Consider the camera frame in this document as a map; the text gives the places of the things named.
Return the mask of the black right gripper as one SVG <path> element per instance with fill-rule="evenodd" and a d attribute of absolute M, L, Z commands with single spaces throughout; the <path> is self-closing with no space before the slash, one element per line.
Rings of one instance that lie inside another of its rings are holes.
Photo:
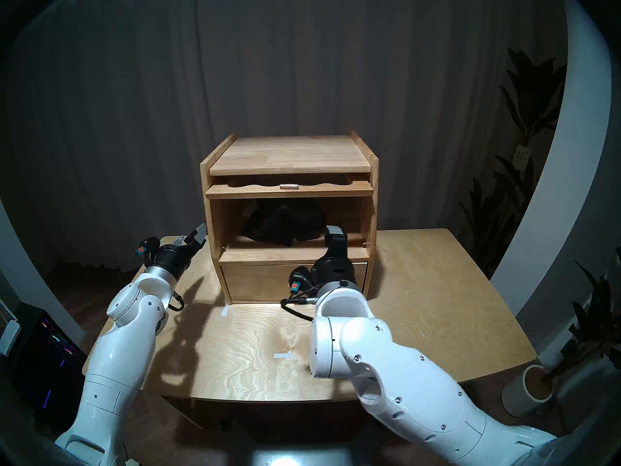
<path fill-rule="evenodd" d="M 353 263 L 348 258 L 347 234 L 337 225 L 327 225 L 324 238 L 327 252 L 310 269 L 313 286 L 341 281 L 358 286 Z"/>

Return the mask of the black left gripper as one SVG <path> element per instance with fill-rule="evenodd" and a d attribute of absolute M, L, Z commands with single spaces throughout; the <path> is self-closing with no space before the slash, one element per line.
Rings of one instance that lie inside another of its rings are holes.
<path fill-rule="evenodd" d="M 203 248 L 207 237 L 206 223 L 203 222 L 189 235 L 180 235 L 172 245 L 160 245 L 153 256 L 153 266 L 157 266 L 174 278 L 181 278 L 188 269 L 194 254 Z"/>

